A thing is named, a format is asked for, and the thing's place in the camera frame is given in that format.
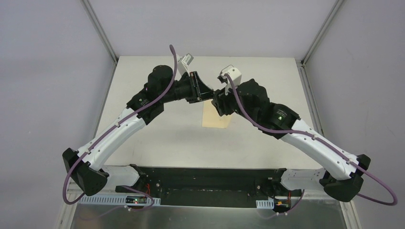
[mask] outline purple cable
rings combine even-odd
[[[294,206],[292,206],[292,208],[290,209],[290,210],[288,210],[288,211],[286,211],[285,213],[290,213],[291,211],[292,211],[292,209],[294,209],[300,202],[301,202],[301,200],[302,200],[302,198],[304,197],[304,192],[305,192],[305,190],[302,190],[302,193],[301,193],[301,196],[299,197],[299,199],[298,199],[298,201],[296,202],[296,204],[294,205]],[[273,218],[274,216],[279,216],[280,214],[274,214],[274,215],[271,215],[271,216],[269,216],[269,217],[263,217],[263,216],[261,216],[259,213],[257,213],[262,219],[271,219],[271,218]]]
[[[360,170],[361,172],[363,172],[364,174],[366,174],[367,176],[369,176],[371,179],[377,181],[377,183],[379,183],[381,186],[383,186],[385,189],[387,189],[387,191],[391,194],[391,196],[393,197],[393,201],[390,202],[383,202],[368,196],[365,196],[363,194],[357,194],[358,196],[365,198],[367,200],[371,200],[372,202],[376,202],[379,204],[383,204],[383,205],[389,205],[389,206],[394,206],[398,203],[398,198],[396,197],[396,194],[394,193],[394,191],[387,185],[385,184],[382,180],[380,180],[379,178],[377,178],[376,176],[374,176],[373,174],[369,173],[368,171],[364,170],[362,167],[360,167],[359,165],[355,164],[354,162],[350,161],[348,157],[346,157],[343,153],[341,153],[339,150],[337,150],[335,147],[333,147],[332,145],[330,145],[329,143],[327,143],[326,141],[315,137],[313,134],[310,134],[308,132],[304,132],[304,131],[299,131],[299,130],[271,130],[271,129],[267,129],[259,124],[257,124],[251,117],[249,117],[249,115],[247,114],[247,112],[245,111],[245,109],[242,106],[242,102],[240,101],[238,92],[236,91],[236,87],[234,82],[232,81],[231,77],[228,74],[225,74],[225,76],[228,78],[229,83],[232,86],[232,91],[234,92],[234,96],[236,99],[236,102],[238,103],[238,107],[241,110],[241,112],[243,113],[243,115],[245,116],[245,118],[251,122],[255,127],[259,128],[260,130],[272,133],[272,134],[301,134],[301,135],[306,135],[310,138],[316,139],[319,142],[321,142],[322,144],[324,144],[326,147],[328,147],[329,149],[331,149],[333,152],[335,152],[336,154],[338,154],[339,156],[341,156],[347,163],[350,163],[352,166],[356,167],[356,169]]]
[[[125,122],[126,120],[128,120],[130,117],[136,115],[137,113],[145,110],[146,108],[154,105],[157,101],[159,101],[171,88],[171,86],[174,83],[174,78],[176,78],[176,72],[177,72],[177,56],[176,56],[176,51],[174,50],[173,45],[170,45],[170,51],[173,54],[173,59],[174,59],[174,69],[173,69],[173,77],[170,80],[169,85],[166,87],[166,89],[162,92],[161,95],[159,95],[156,99],[154,99],[152,102],[148,103],[146,106],[143,106],[141,108],[139,108],[138,110],[132,112],[130,115],[126,116],[125,118],[123,118],[121,121],[118,122],[119,125],[121,125],[123,122]],[[111,128],[109,128],[104,134],[102,134],[90,147],[89,147],[89,151],[91,151],[98,143],[100,143],[101,140],[103,140],[109,133],[111,133],[111,131],[113,131],[115,128],[117,128],[116,125],[113,125]],[[64,186],[63,186],[63,199],[64,202],[68,205],[74,204],[76,202],[78,202],[80,200],[80,198],[82,198],[85,194],[82,193],[77,199],[75,199],[74,201],[69,201],[67,199],[66,196],[66,190],[67,190],[67,184],[69,182],[69,177],[72,175],[73,170],[76,168],[76,166],[79,164],[80,161],[83,160],[83,158],[87,155],[87,152],[84,152],[79,159],[72,165],[72,167],[69,169],[69,171],[67,172],[66,178],[64,180]]]
[[[130,190],[130,191],[133,191],[133,192],[136,192],[136,193],[139,193],[139,194],[143,194],[144,196],[146,196],[147,198],[149,198],[149,199],[152,200],[152,204],[151,204],[151,205],[148,205],[148,206],[143,207],[143,208],[140,208],[140,209],[128,208],[130,211],[145,211],[145,210],[148,210],[149,208],[151,208],[151,207],[155,204],[155,199],[153,199],[150,195],[148,195],[148,194],[146,194],[146,193],[144,193],[144,192],[135,190],[135,189],[133,189],[133,188],[131,188],[131,187],[128,187],[128,186],[122,186],[122,187],[124,187],[124,188],[126,188],[126,189],[128,189],[128,190]],[[115,207],[113,207],[112,209],[110,209],[110,210],[104,212],[103,214],[100,214],[100,215],[98,215],[98,216],[96,216],[96,217],[94,217],[94,218],[88,218],[88,219],[87,219],[87,218],[83,218],[83,217],[79,216],[79,219],[81,219],[81,220],[83,220],[83,221],[92,221],[92,220],[95,220],[95,219],[99,219],[99,218],[101,218],[101,217],[103,217],[103,216],[105,216],[105,215],[107,215],[107,214],[109,214],[109,213],[111,213],[111,212],[113,212],[113,211],[115,211],[115,210],[117,210],[117,209],[119,209],[119,208],[125,207],[125,206],[115,206]]]

